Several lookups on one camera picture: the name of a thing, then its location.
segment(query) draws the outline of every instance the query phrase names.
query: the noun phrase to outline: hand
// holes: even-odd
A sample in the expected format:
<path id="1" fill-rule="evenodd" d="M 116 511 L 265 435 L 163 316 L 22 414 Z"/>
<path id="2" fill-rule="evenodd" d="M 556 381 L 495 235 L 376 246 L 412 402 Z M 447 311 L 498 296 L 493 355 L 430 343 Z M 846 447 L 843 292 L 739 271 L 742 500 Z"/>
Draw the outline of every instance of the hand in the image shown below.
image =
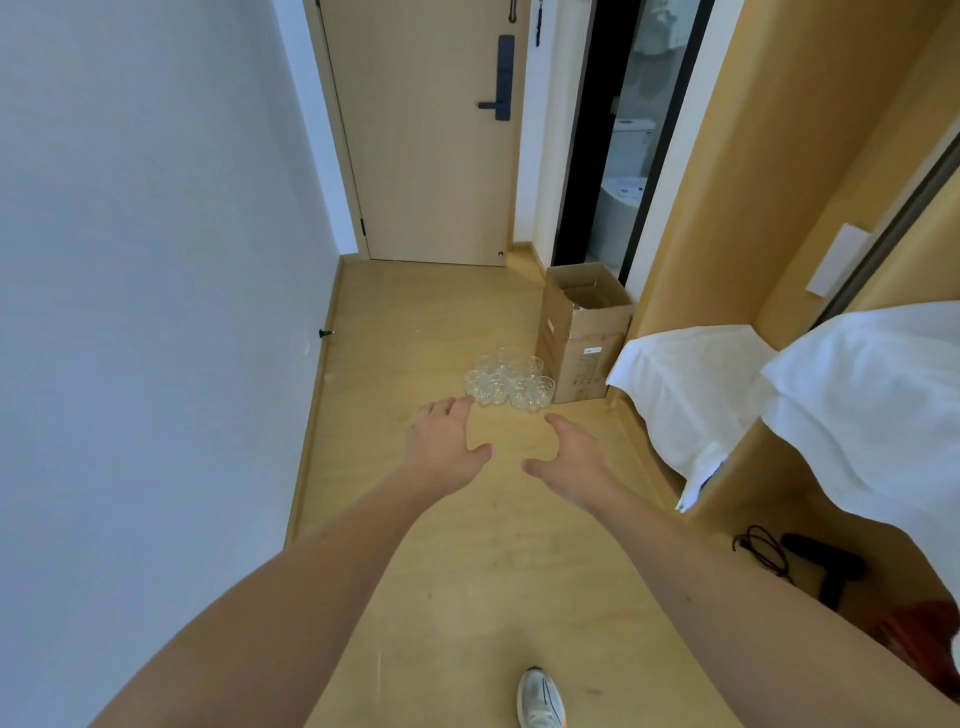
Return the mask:
<path id="1" fill-rule="evenodd" d="M 607 459 L 596 438 L 566 417 L 549 414 L 543 417 L 553 425 L 560 439 L 557 457 L 548 462 L 524 460 L 523 471 L 538 477 L 564 500 L 589 510 L 593 497 L 620 482 L 607 466 Z"/>
<path id="2" fill-rule="evenodd" d="M 467 417 L 473 397 L 429 402 L 407 430 L 403 469 L 448 496 L 471 482 L 493 457 L 493 445 L 467 449 Z"/>

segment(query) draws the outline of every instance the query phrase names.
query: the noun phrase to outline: cardboard box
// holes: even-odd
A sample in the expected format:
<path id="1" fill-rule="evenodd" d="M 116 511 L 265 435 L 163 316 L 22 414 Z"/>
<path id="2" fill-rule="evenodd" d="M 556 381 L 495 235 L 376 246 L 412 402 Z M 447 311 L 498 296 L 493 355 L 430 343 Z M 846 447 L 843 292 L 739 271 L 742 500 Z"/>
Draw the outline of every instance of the cardboard box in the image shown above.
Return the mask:
<path id="1" fill-rule="evenodd" d="M 561 265 L 546 272 L 537 356 L 557 382 L 556 402 L 594 400 L 620 354 L 634 305 L 603 263 Z"/>

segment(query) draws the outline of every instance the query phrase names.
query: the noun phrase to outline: black hair dryer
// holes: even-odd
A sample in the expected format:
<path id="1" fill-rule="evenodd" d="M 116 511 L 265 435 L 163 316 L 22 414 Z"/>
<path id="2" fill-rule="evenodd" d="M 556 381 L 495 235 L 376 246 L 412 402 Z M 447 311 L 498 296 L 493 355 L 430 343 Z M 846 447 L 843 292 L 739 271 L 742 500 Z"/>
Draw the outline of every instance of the black hair dryer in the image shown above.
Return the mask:
<path id="1" fill-rule="evenodd" d="M 843 596 L 844 585 L 848 581 L 857 581 L 863 578 L 867 565 L 855 553 L 843 548 L 824 544 L 822 541 L 802 536 L 799 533 L 784 533 L 780 537 L 784 548 L 793 551 L 817 566 L 823 567 L 826 573 L 820 584 L 820 603 L 834 612 L 840 606 L 840 597 Z"/>

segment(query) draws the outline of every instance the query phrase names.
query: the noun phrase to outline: door handle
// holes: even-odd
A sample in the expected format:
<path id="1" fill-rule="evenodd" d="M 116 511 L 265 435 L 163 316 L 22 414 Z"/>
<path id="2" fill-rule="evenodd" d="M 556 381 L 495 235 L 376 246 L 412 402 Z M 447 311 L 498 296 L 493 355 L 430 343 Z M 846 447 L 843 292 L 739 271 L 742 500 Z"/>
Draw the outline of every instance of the door handle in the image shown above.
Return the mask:
<path id="1" fill-rule="evenodd" d="M 510 104 L 514 95 L 515 36 L 500 36 L 496 42 L 496 101 L 481 101 L 478 109 L 493 109 L 497 121 L 510 121 Z"/>

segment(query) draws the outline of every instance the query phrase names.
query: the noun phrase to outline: white sheet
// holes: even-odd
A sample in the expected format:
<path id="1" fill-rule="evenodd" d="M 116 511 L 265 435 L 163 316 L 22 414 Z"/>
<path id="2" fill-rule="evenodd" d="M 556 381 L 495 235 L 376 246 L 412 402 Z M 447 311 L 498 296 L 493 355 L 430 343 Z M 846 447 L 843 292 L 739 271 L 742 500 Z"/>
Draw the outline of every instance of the white sheet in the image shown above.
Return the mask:
<path id="1" fill-rule="evenodd" d="M 838 316 L 763 375 L 763 421 L 830 500 L 906 532 L 960 600 L 960 302 Z"/>
<path id="2" fill-rule="evenodd" d="M 749 326 L 683 328 L 627 342 L 607 383 L 634 402 L 654 449 L 686 478 L 677 510 L 759 415 L 754 385 L 776 352 Z"/>

